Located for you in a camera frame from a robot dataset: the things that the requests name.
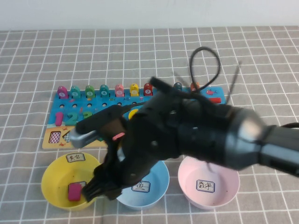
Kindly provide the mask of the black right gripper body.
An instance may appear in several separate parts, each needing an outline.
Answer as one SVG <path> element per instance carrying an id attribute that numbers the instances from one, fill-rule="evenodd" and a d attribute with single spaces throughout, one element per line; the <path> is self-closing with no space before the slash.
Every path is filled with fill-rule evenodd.
<path id="1" fill-rule="evenodd" d="M 150 123 L 116 123 L 99 129 L 108 144 L 104 163 L 93 180 L 123 189 L 137 184 L 161 160 L 179 157 L 173 128 Z"/>

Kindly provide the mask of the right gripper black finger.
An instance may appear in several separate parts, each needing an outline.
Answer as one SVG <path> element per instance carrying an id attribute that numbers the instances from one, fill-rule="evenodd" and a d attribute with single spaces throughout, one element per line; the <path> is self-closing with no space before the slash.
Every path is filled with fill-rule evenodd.
<path id="1" fill-rule="evenodd" d="M 107 185 L 105 188 L 104 195 L 110 200 L 115 200 L 117 197 L 119 197 L 122 194 L 122 187 L 116 186 L 116 185 Z"/>
<path id="2" fill-rule="evenodd" d="M 87 201 L 91 201 L 102 194 L 102 188 L 103 184 L 101 182 L 90 180 L 90 182 L 82 188 L 81 193 Z"/>

